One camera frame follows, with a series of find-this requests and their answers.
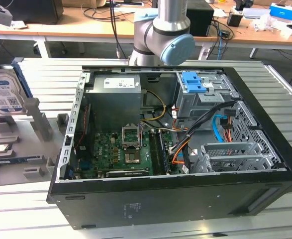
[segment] yellow wire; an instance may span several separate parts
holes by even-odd
[[[164,107],[164,110],[162,111],[161,115],[157,116],[157,117],[154,117],[154,118],[148,118],[148,119],[143,119],[143,121],[152,121],[152,120],[157,120],[157,119],[160,119],[162,116],[165,115],[165,112],[166,112],[166,105],[164,103],[164,101],[158,96],[156,95],[155,93],[153,93],[152,91],[148,91],[147,92],[150,92],[152,93],[155,97],[157,97],[157,99],[162,103],[162,106]]]

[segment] blue hard drive label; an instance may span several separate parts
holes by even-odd
[[[0,81],[0,112],[22,112],[23,107],[18,99],[18,89],[11,81]]]

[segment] wooden desk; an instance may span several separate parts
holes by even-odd
[[[227,0],[225,3],[215,3],[214,6],[230,12],[233,1]],[[108,16],[109,11],[95,15],[95,17]],[[130,22],[133,20],[133,16],[133,14],[127,15],[126,19],[121,17],[121,21],[116,23],[117,34],[121,43],[133,43],[134,25]],[[226,24],[226,18],[219,18],[218,20]],[[228,47],[292,50],[292,37],[287,40],[283,39],[277,30],[256,32],[249,26],[250,22],[251,20],[242,19],[239,27],[231,28],[235,36],[228,42]],[[44,58],[50,57],[49,49],[46,46],[48,41],[115,42],[110,22],[89,19],[83,15],[80,8],[75,7],[64,8],[63,16],[57,25],[28,24],[28,28],[22,30],[13,30],[0,25],[0,39],[34,40],[37,42],[41,56]],[[213,27],[207,37],[195,37],[196,45],[203,47],[199,59],[206,59],[206,53],[216,40],[217,34]]]
[[[233,1],[227,0],[224,3],[215,3],[213,8],[223,9],[225,12],[230,12],[233,6]],[[253,8],[269,8],[268,6],[253,5]],[[227,18],[218,18],[219,22],[226,24]],[[268,48],[268,49],[289,49],[292,50],[292,36],[284,39],[280,35],[280,31],[273,29],[271,31],[255,31],[250,23],[252,20],[242,18],[239,27],[230,27],[234,32],[234,38],[228,42],[229,47],[244,47],[244,48]]]

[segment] black box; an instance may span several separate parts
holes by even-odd
[[[228,26],[238,27],[240,25],[242,17],[243,17],[243,15],[230,13],[230,15],[226,21],[226,24]]]
[[[0,5],[8,6],[11,0],[0,0]],[[26,23],[56,24],[63,14],[62,0],[14,0],[7,9],[14,21]]]
[[[214,9],[205,0],[189,0],[187,17],[191,21],[192,36],[207,36],[210,30]]]

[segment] black computer case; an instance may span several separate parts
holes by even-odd
[[[62,0],[14,0],[11,2],[11,0],[0,0],[0,5],[8,6],[7,9],[14,21],[56,24],[63,14]]]
[[[143,70],[147,71],[142,67],[130,67],[130,71],[134,72]],[[160,71],[160,68],[152,68],[154,73],[157,70]],[[165,67],[165,70],[173,71],[173,68]],[[216,68],[192,67],[191,70],[216,71]],[[292,147],[235,69],[219,70],[239,92],[237,100],[242,100],[252,113],[258,123],[254,128],[263,131],[282,159],[281,163],[274,164],[273,171],[135,177],[129,180],[100,178],[60,183],[59,179],[64,176],[56,178],[57,162],[47,201],[56,203],[73,229],[77,230],[251,216],[291,192]],[[60,161],[66,159],[65,154],[66,151],[62,151]],[[280,167],[288,170],[275,171]]]

